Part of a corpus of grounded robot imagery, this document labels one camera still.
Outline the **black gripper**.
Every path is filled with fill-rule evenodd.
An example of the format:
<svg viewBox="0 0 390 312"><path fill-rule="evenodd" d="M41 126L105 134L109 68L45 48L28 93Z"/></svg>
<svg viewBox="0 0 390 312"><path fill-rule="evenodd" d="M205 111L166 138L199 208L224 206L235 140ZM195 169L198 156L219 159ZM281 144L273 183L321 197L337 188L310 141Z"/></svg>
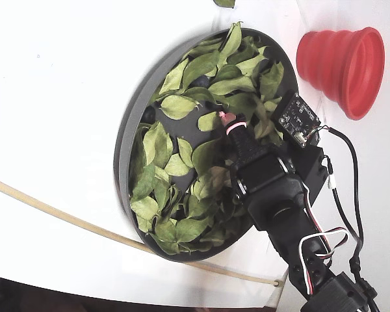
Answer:
<svg viewBox="0 0 390 312"><path fill-rule="evenodd" d="M249 132L243 114L220 111L218 117L224 129L221 147L224 166L230 169L236 155L237 166L244 166L230 173L231 188L237 199L244 200L293 170L308 187L309 201L316 200L326 180L326 167L322 165L324 151L321 147L310 145L297 148L292 144L283 144L280 159L288 160L289 163L281 164L274 155L262 157L264 149Z"/></svg>

